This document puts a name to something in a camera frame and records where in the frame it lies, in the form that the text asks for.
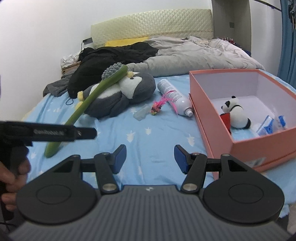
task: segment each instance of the pink feather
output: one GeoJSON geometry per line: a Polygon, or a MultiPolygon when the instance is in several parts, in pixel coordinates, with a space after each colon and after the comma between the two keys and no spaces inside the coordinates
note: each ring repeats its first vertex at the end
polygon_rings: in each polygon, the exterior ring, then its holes
{"type": "Polygon", "coordinates": [[[167,95],[168,93],[171,93],[171,92],[175,92],[175,90],[171,90],[171,91],[168,91],[167,93],[163,94],[163,96],[161,97],[160,101],[158,101],[158,102],[154,102],[154,105],[155,105],[155,106],[162,107],[166,102],[169,102],[169,103],[172,105],[174,111],[175,111],[176,114],[177,114],[178,111],[177,111],[176,105],[172,102],[172,100],[174,100],[174,99],[172,99],[172,98],[167,98],[167,97],[166,97],[166,95],[167,95]]]}

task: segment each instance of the hand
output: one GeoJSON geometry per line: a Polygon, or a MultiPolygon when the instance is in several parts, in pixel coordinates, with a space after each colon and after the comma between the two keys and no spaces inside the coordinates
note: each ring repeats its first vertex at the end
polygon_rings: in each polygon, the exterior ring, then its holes
{"type": "Polygon", "coordinates": [[[17,177],[0,162],[0,181],[6,183],[6,190],[9,192],[1,196],[7,210],[14,211],[16,209],[17,191],[26,184],[30,170],[31,165],[27,158],[20,164],[17,177]]]}

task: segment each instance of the white aerosol can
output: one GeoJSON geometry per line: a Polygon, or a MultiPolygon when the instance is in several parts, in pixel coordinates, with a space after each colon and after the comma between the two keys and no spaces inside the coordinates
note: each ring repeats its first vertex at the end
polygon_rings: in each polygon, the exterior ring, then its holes
{"type": "Polygon", "coordinates": [[[157,84],[157,88],[162,94],[165,94],[169,91],[174,91],[168,93],[166,97],[173,99],[172,102],[175,104],[179,115],[193,115],[191,101],[188,98],[186,98],[180,91],[178,91],[177,88],[173,86],[167,79],[162,79],[157,84]]]}

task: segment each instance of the green back scrubber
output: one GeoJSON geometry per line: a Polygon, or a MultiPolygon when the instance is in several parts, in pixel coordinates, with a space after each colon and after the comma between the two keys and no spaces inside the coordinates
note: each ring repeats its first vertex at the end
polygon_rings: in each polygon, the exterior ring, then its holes
{"type": "MultiPolygon", "coordinates": [[[[112,86],[126,76],[128,67],[121,63],[116,63],[107,68],[102,74],[102,81],[95,90],[83,101],[80,107],[70,116],[65,125],[74,125],[78,118],[84,113],[88,106],[107,88],[112,86]]],[[[45,148],[44,156],[52,157],[58,152],[61,142],[49,142],[45,148]]]]}

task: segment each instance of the cardboard box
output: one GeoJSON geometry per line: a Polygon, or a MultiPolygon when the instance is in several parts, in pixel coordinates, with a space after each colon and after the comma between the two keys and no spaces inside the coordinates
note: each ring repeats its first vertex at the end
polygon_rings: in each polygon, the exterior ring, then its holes
{"type": "Polygon", "coordinates": [[[69,65],[68,67],[62,68],[62,75],[68,73],[70,70],[77,69],[80,65],[80,62],[81,61],[74,63],[72,65],[69,65]]]}
{"type": "Polygon", "coordinates": [[[263,172],[296,156],[296,95],[292,91],[256,69],[198,70],[189,75],[189,98],[209,158],[229,153],[263,172]],[[275,108],[285,116],[288,129],[235,141],[220,118],[221,106],[233,95],[252,123],[262,123],[275,108]]]}

